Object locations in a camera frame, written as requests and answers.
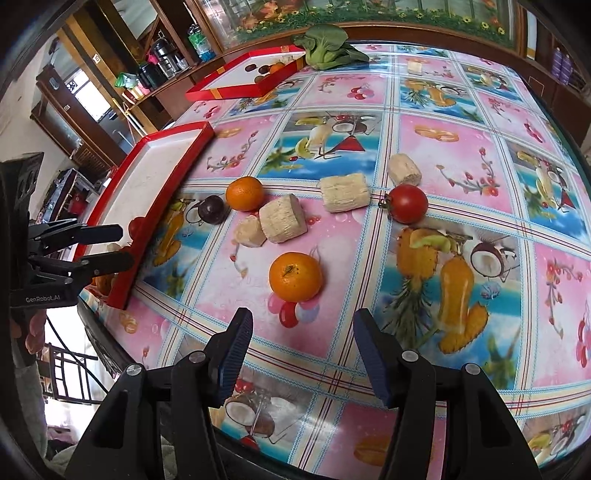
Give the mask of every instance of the table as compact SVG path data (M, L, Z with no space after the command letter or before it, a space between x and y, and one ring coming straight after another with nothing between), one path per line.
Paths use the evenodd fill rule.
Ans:
M591 436L591 202L580 165L511 69L432 47L358 48L368 65L306 67L262 99L195 103L178 124L208 120L217 138L171 202L127 311L82 297L147 368L201 349L249 308L250 349L212 420L301 469L368 480L384 461L396 413L373 396L353 340L361 307L437 365L481 365L538 463L556 460ZM303 138L316 160L300 155ZM413 227L378 208L394 153L423 174L430 208ZM327 213L318 179L357 171L372 203ZM191 205L245 175L269 198L295 194L308 233L249 249L232 241L243 213L190 223ZM413 254L424 229L444 234L447 248L427 242ZM181 246L161 264L164 238ZM272 294L268 268L286 251L320 259L326 286L313 301ZM294 316L295 327L282 326ZM438 405L430 479L441 472L445 411Z

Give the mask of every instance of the red tray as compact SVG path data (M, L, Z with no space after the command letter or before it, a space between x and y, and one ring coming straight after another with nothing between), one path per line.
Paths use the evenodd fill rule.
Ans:
M265 64L272 64L270 62L275 63L276 61L280 61L282 57L290 53L294 57L296 55L299 56L285 65L281 70L267 74L262 81L254 83L254 78L260 75L258 67ZM305 54L305 50L294 45L283 45L281 47L250 51L207 75L185 95L191 102L198 100L219 100L221 98L262 97L285 79L302 69L306 64L304 59ZM244 67L249 63L255 63L257 68L251 72L247 72ZM249 83L241 83L245 81L245 76L248 76Z
M92 210L88 225L118 223L124 230L120 245L131 242L134 266L115 277L106 304L124 309L144 251L160 218L199 154L213 138L208 122L179 125L142 138L127 155ZM145 217L131 241L128 225L137 216ZM74 259L105 252L106 244L78 244Z

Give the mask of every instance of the mandarin orange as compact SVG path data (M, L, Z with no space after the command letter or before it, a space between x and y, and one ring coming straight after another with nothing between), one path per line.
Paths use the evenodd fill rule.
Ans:
M269 284L281 300L295 303L310 300L322 288L320 263L303 253L284 253L271 264Z
M265 199L262 183L255 177L234 180L226 189L226 203L240 212L257 210Z

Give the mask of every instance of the blue gripper pad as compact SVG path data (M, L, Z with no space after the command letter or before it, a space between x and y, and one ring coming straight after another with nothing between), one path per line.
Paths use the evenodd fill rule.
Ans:
M369 310L357 310L353 315L353 336L357 342L365 371L375 396L384 403L385 407L391 408L394 396L390 392L386 361L375 342L376 333L378 336L383 335Z
M217 383L214 396L220 405L234 391L251 338L252 313L241 307L234 314L228 329L213 335L204 349L210 358L209 374Z

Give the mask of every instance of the glass cabinet door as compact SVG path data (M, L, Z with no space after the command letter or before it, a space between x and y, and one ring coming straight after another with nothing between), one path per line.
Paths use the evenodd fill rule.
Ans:
M225 49L318 23L392 21L513 46L512 0L195 0Z

